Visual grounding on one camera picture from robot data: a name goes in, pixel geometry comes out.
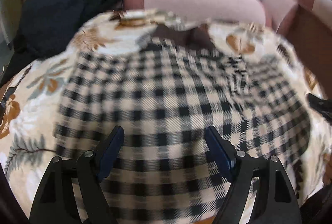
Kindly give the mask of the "black beige checkered shirt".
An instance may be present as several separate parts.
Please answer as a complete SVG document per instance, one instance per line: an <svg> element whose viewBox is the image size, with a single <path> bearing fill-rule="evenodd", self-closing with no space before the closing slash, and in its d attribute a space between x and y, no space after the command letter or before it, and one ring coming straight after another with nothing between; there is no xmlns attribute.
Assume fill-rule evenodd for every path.
<svg viewBox="0 0 332 224"><path fill-rule="evenodd" d="M311 123L285 68L281 38L259 25L213 23L208 48L172 33L126 56L82 51L65 87L54 135L76 158L115 126L122 149L102 184L120 223L193 223L216 213L228 186L204 139L214 126L252 157L292 167Z"/></svg>

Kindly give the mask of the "black clothing pile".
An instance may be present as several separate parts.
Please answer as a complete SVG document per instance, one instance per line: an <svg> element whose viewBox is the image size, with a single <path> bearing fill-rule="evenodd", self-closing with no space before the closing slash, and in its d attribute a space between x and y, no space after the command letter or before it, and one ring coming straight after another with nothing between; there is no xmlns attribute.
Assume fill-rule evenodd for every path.
<svg viewBox="0 0 332 224"><path fill-rule="evenodd" d="M66 50L80 27L100 13L119 9L123 0L26 0L15 38L13 57L1 78L5 85L36 59Z"/></svg>

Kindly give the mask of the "beige leaf pattern blanket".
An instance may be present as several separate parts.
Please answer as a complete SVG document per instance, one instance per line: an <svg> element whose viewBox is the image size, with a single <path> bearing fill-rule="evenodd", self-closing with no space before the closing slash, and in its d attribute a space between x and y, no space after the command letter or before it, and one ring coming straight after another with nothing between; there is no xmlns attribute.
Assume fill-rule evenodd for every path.
<svg viewBox="0 0 332 224"><path fill-rule="evenodd" d="M172 33L180 47L206 49L208 29L213 23L259 25L218 20L184 23L175 15L155 10L106 12L86 22L64 52L44 61L36 60L21 70L10 82L1 103L1 165L5 183L18 203L14 215L30 216L38 186L53 157L71 159L58 155L54 131L63 91L82 51L126 56L143 50L152 37L167 33ZM298 203L304 204L322 187L331 156L331 126L307 100L310 93L323 97L321 86L303 65L293 45L277 36L281 38L282 55L291 62L285 68L286 76L304 103L311 123L307 149L292 167L284 167Z"/></svg>

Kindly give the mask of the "brown wooden headboard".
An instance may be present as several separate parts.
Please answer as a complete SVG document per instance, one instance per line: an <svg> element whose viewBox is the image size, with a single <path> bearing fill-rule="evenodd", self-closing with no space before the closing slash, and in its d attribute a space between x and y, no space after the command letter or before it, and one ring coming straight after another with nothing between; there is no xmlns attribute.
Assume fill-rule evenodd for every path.
<svg viewBox="0 0 332 224"><path fill-rule="evenodd" d="M331 98L331 4L329 0L296 0L283 29L305 67Z"/></svg>

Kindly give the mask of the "small pink pillow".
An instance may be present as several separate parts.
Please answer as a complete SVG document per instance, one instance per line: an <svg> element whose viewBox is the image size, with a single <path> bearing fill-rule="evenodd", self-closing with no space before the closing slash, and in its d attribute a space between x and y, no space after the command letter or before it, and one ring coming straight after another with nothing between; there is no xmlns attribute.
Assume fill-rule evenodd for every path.
<svg viewBox="0 0 332 224"><path fill-rule="evenodd" d="M279 35L286 36L294 22L299 4L297 0L261 0L269 18L271 27Z"/></svg>

